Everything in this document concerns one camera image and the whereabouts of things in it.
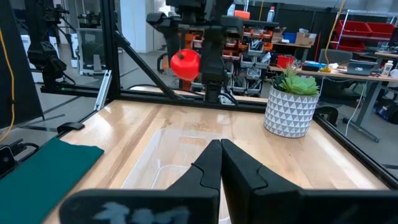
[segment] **red container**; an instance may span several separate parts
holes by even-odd
[[[339,37],[341,34],[341,30],[343,29],[344,21],[338,21],[337,24],[337,36]],[[355,35],[360,37],[369,37],[372,34],[372,30],[365,22],[355,22],[355,21],[346,21],[346,25],[344,27],[343,35]]]
[[[381,22],[367,22],[366,24],[371,28],[371,37],[391,38],[395,28],[392,24]]]
[[[333,49],[336,49],[337,44],[332,43],[331,47]],[[341,39],[337,50],[345,50],[349,52],[363,52],[364,50],[366,50],[366,46],[363,41]]]
[[[283,56],[279,55],[278,56],[278,67],[280,68],[286,68],[287,65],[291,65],[294,62],[294,57],[289,57],[289,56]]]

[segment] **teal towel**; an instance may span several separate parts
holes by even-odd
[[[0,223],[42,222],[103,153],[51,139],[0,180]]]

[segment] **cardboard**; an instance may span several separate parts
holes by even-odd
[[[317,39],[316,34],[305,34],[298,32],[296,37],[296,44],[299,45],[314,45]]]
[[[276,27],[273,30],[273,34],[272,34],[272,42],[273,43],[279,43],[282,39],[283,39],[283,33],[285,32],[286,27],[280,28],[280,27]]]

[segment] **gray floor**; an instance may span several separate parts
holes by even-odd
[[[149,64],[151,69],[155,70],[156,60],[160,54],[160,52],[151,52],[149,54],[141,54],[141,57]],[[61,46],[60,55],[61,59],[68,65],[66,74],[71,76],[77,84],[98,87],[101,85],[101,77],[80,76],[77,74],[77,70],[70,66],[70,52],[67,46]],[[137,64],[126,53],[119,54],[119,65],[122,76],[121,84],[124,88],[137,84],[153,84],[149,77],[138,68]],[[176,87],[176,77],[168,75],[159,75],[159,77],[169,86]],[[27,126],[23,128],[21,127],[23,125],[19,124],[5,140],[6,144],[10,144],[20,138],[23,138],[26,142],[43,144],[56,135],[55,129],[57,126],[69,121],[78,121],[93,110],[94,98],[41,93],[40,85],[36,84],[36,87],[42,109],[45,112],[45,118],[49,120],[42,121],[42,118],[37,118],[28,122],[28,124],[23,124]],[[264,85],[261,93],[262,97],[268,97],[269,87],[269,84]],[[340,106],[338,111],[340,112],[340,118],[344,116],[350,117],[354,108]],[[375,143],[353,128],[349,128],[348,138],[381,164],[398,166],[398,126],[384,121],[376,114],[371,114],[364,126],[380,138],[379,143]],[[346,125],[339,119],[337,128],[342,133],[345,133]],[[398,170],[389,169],[389,171],[398,176]]]

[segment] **office chair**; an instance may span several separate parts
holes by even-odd
[[[328,49],[327,54],[329,63],[348,63],[353,58],[353,53],[344,50]],[[325,58],[325,49],[321,49],[318,61],[320,63],[327,63]],[[324,79],[322,92],[320,94],[320,101],[339,105],[355,105],[361,96],[349,89],[354,82],[341,83],[333,82],[333,80],[341,81],[341,79]],[[316,78],[316,81],[317,85],[321,86],[322,78]]]
[[[80,74],[103,75],[106,67],[104,64],[104,42],[101,29],[77,29],[79,42],[78,68]]]

